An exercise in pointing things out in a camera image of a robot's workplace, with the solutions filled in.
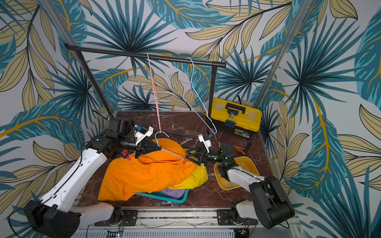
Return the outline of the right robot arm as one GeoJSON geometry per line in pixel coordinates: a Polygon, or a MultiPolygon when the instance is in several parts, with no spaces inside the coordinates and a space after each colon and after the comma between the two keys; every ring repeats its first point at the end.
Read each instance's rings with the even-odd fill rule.
{"type": "Polygon", "coordinates": [[[252,200],[244,200],[231,208],[231,221],[237,224],[257,221],[266,229],[271,229],[295,216],[295,209],[275,177],[263,177],[251,173],[235,160],[234,146],[227,142],[219,151],[206,148],[186,150],[186,159],[197,164],[217,162],[218,174],[225,180],[244,188],[252,200]]]}

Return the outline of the purple shorts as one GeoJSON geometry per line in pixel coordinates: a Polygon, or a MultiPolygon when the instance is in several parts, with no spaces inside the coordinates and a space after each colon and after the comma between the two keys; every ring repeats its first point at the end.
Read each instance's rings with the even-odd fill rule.
{"type": "Polygon", "coordinates": [[[161,192],[164,193],[165,195],[169,196],[170,198],[179,200],[185,194],[186,189],[170,189],[170,188],[166,188],[166,189],[162,190],[161,192]]]}

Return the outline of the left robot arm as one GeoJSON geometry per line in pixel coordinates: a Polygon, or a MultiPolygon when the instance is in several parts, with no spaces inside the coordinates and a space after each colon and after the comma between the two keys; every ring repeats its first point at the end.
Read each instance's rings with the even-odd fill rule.
{"type": "Polygon", "coordinates": [[[118,117],[109,119],[108,127],[90,139],[74,166],[53,186],[40,201],[30,200],[23,211],[31,229],[50,238],[70,238],[88,225],[104,221],[116,223],[121,211],[111,204],[74,208],[79,192],[93,174],[119,150],[134,150],[136,156],[159,151],[160,146],[149,138],[154,129],[135,125],[118,117]]]}

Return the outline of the white wire hanger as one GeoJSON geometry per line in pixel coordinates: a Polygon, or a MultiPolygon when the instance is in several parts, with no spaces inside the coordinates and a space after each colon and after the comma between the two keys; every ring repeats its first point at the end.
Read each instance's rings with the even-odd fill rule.
{"type": "Polygon", "coordinates": [[[194,112],[194,113],[199,117],[199,119],[206,125],[206,127],[210,130],[210,132],[211,132],[213,135],[216,135],[216,134],[217,134],[217,128],[216,128],[215,124],[213,123],[212,119],[209,117],[209,115],[208,115],[208,111],[207,111],[207,109],[206,109],[206,107],[205,107],[205,105],[204,105],[204,102],[202,101],[201,97],[199,96],[199,94],[197,93],[195,87],[193,86],[193,76],[194,76],[194,70],[192,71],[192,73],[191,73],[191,75],[190,75],[190,81],[189,81],[189,82],[181,81],[181,80],[179,80],[178,78],[175,78],[174,76],[171,76],[171,75],[169,76],[169,78],[170,78],[170,79],[173,79],[175,83],[177,83],[177,82],[181,82],[181,83],[188,84],[188,85],[190,86],[191,91],[195,94],[195,99],[198,99],[199,102],[201,103],[201,106],[202,106],[204,112],[206,113],[206,114],[205,114],[205,115],[206,115],[206,118],[209,120],[209,122],[211,123],[211,125],[212,125],[213,128],[211,128],[211,127],[209,126],[209,124],[208,124],[208,123],[203,119],[203,117],[202,117],[202,116],[201,116],[201,115],[194,109],[194,107],[189,103],[189,101],[184,97],[184,95],[183,95],[182,93],[180,93],[179,88],[178,88],[176,85],[175,85],[174,90],[175,90],[176,93],[180,93],[180,96],[181,96],[181,98],[185,101],[186,105],[187,105],[187,106],[190,106],[190,110],[191,110],[192,112],[194,112]]]}

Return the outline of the blue wire hanger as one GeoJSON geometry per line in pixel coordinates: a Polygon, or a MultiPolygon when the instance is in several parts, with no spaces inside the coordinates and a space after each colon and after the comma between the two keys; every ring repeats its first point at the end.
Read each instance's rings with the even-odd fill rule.
{"type": "Polygon", "coordinates": [[[161,147],[159,154],[168,161],[180,161],[185,159],[186,153],[182,146],[171,140],[165,132],[156,132],[154,138],[157,146],[161,147]]]}

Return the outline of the pink clothespin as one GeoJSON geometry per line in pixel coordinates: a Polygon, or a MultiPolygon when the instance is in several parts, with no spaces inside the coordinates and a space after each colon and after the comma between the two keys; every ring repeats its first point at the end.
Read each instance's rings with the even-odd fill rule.
{"type": "Polygon", "coordinates": [[[127,159],[128,161],[131,160],[131,158],[129,156],[129,152],[127,150],[123,150],[121,153],[122,153],[122,156],[124,159],[127,159]]]}

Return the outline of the pink wire hanger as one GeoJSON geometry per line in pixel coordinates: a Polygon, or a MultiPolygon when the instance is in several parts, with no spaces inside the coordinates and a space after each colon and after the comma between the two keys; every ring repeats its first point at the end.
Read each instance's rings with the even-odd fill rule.
{"type": "Polygon", "coordinates": [[[155,81],[154,81],[154,77],[153,77],[153,71],[152,71],[152,67],[151,67],[150,56],[149,56],[148,53],[146,54],[146,56],[147,56],[147,60],[148,60],[149,76],[150,76],[150,79],[151,79],[152,90],[153,90],[153,93],[154,93],[154,100],[155,100],[155,106],[156,106],[157,120],[158,120],[158,126],[159,126],[159,133],[162,133],[161,120],[160,120],[160,111],[159,111],[159,105],[158,105],[158,98],[157,98],[157,92],[156,92],[156,88],[155,88],[155,81]]]}

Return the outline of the orange shorts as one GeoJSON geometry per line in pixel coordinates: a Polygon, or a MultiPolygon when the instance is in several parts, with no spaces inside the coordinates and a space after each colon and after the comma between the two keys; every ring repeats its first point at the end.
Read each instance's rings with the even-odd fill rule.
{"type": "Polygon", "coordinates": [[[188,178],[197,164],[187,161],[168,161],[159,154],[151,152],[135,158],[129,155],[114,159],[105,172],[99,201],[126,201],[136,193],[157,192],[180,184],[188,178]]]}

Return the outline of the yellow shorts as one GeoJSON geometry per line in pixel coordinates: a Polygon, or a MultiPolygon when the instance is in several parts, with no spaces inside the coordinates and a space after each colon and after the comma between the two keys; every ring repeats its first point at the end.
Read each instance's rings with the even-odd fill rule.
{"type": "Polygon", "coordinates": [[[206,183],[208,180],[208,172],[206,166],[201,164],[197,166],[191,175],[182,181],[180,184],[169,187],[173,190],[182,190],[182,189],[194,189],[206,183]]]}

